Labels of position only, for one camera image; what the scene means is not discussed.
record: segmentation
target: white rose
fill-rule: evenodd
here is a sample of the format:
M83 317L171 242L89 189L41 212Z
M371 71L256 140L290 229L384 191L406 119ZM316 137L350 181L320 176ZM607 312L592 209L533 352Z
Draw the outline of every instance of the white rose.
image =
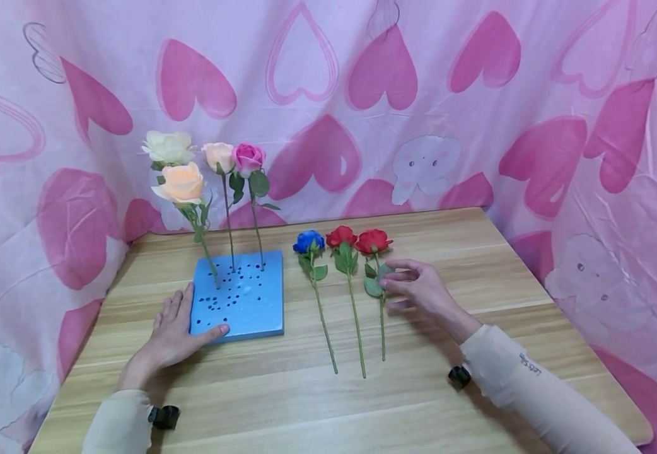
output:
M142 149L150 159L165 164L185 165L195 154L190 134L186 132L164 133L150 131Z

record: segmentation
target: fabric backdrop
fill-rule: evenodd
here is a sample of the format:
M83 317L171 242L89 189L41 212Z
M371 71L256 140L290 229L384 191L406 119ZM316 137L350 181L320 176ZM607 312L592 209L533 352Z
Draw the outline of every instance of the fabric backdrop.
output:
M0 0L0 452L127 243L189 227L151 129L263 147L263 224L487 207L657 453L657 0Z

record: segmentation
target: sleeve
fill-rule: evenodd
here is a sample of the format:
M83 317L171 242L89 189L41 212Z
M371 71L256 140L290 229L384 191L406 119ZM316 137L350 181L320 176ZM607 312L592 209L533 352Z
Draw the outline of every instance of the sleeve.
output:
M152 410L147 393L139 389L115 392L99 406L82 454L145 454L152 445Z
M483 325L460 349L482 395L528 421L553 453L639 454L608 417L496 326Z

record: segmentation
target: wrist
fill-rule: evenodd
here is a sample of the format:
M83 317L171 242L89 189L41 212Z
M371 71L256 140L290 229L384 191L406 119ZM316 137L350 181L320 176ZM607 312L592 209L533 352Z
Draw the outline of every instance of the wrist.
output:
M117 384L117 391L124 389L141 389L146 391L147 382L157 372L157 368L140 352L137 352L132 359L129 360L127 365L122 369L122 374L119 376Z

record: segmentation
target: table surface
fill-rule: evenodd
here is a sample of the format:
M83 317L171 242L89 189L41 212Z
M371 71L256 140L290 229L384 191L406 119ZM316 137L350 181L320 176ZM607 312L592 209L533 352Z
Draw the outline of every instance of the table surface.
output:
M500 326L531 358L600 408L635 443L652 431L642 413L557 309L480 209L342 221L354 231L381 228L391 257L434 264L456 300ZM153 431L153 453L545 453L525 422L471 384L449 386L458 349L431 324L385 317L381 362L378 302L354 276L367 378L345 276L328 257L321 300L339 374L335 375L313 289L292 252L296 234L327 233L338 221L262 229L267 248L284 252L286 333L218 345L161 374L153 403L182 411L174 431ZM214 255L230 253L227 233L211 233ZM234 231L236 253L254 252L252 230ZM34 454L77 453L100 402L151 333L163 297L183 288L201 248L192 235L146 235L133 244L93 333L58 393Z

